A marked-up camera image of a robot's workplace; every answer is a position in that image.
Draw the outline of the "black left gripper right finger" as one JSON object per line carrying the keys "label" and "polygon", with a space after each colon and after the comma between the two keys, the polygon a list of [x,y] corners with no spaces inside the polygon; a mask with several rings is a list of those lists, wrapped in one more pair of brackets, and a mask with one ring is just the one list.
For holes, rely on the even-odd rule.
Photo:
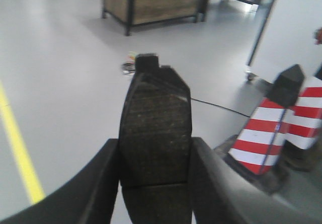
{"label": "black left gripper right finger", "polygon": [[189,193],[196,223],[321,223],[321,165],[308,173],[284,172],[280,189],[267,193],[193,138]]}

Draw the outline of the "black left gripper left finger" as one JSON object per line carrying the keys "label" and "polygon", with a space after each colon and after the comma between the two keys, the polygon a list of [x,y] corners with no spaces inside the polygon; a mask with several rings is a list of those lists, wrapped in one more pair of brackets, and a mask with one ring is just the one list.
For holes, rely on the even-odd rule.
{"label": "black left gripper left finger", "polygon": [[1,223],[110,223],[118,192],[117,139],[109,139],[71,180]]}

